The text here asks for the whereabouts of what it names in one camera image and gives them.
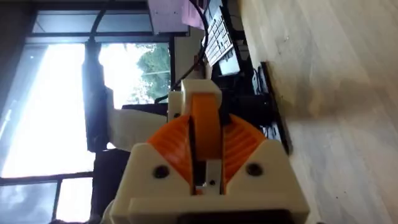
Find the white orange right gripper left finger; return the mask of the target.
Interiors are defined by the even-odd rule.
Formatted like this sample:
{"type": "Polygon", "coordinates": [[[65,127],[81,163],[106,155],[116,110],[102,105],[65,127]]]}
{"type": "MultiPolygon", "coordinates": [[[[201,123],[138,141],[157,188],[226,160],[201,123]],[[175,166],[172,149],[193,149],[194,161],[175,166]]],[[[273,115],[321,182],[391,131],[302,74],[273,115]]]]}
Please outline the white orange right gripper left finger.
{"type": "Polygon", "coordinates": [[[162,126],[131,149],[110,218],[175,218],[192,204],[194,184],[190,117],[162,126]]]}

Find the white orange right gripper right finger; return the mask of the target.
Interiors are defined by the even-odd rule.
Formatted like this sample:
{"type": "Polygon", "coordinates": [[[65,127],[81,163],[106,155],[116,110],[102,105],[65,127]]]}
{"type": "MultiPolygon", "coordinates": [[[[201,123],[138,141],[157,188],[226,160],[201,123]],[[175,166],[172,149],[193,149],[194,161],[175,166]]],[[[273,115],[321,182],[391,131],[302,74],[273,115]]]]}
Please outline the white orange right gripper right finger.
{"type": "Polygon", "coordinates": [[[308,203],[283,145],[231,115],[223,128],[223,193],[244,208],[307,212],[308,203]]]}

